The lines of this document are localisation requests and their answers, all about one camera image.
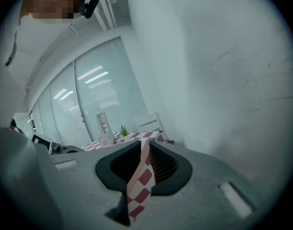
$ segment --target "white shirt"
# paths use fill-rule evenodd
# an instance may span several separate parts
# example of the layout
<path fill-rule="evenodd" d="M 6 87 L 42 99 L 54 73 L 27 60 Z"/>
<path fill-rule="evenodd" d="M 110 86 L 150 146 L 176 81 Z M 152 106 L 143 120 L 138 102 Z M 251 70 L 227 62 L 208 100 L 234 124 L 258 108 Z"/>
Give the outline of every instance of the white shirt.
<path fill-rule="evenodd" d="M 0 127 L 9 127 L 16 109 L 26 95 L 9 72 L 15 57 L 16 31 L 19 27 L 22 4 L 23 0 L 17 0 L 0 25 Z"/>

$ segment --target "table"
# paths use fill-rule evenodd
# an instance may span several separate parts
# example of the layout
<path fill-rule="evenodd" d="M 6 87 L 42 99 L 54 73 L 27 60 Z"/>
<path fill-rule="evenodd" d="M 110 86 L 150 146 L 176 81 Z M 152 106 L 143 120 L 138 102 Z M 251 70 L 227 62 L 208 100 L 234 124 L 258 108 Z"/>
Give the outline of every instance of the table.
<path fill-rule="evenodd" d="M 114 145 L 125 142 L 120 132 L 114 132 L 113 135 Z M 154 172 L 149 161 L 149 143 L 151 140 L 166 143 L 166 136 L 162 130 L 130 132 L 129 136 L 129 141 L 141 141 L 141 162 L 127 184 L 127 206 L 130 223 L 132 224 L 137 216 L 146 208 L 151 197 L 151 188 L 155 186 Z M 82 149 L 85 151 L 101 149 L 101 145 L 97 140 L 90 145 L 82 147 Z"/>

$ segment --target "person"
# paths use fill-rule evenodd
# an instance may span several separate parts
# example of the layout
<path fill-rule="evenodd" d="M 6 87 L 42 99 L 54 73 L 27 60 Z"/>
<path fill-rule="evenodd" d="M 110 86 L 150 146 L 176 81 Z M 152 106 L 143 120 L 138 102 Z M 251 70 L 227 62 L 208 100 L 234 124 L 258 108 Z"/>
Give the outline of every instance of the person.
<path fill-rule="evenodd" d="M 26 92 L 12 76 L 21 19 L 30 16 L 44 23 L 66 23 L 79 16 L 90 18 L 98 0 L 17 0 L 0 25 L 0 127 L 8 127 Z"/>
<path fill-rule="evenodd" d="M 17 133 L 25 135 L 25 133 L 16 125 L 14 118 L 12 118 L 12 121 L 10 124 L 10 129 L 17 132 Z"/>

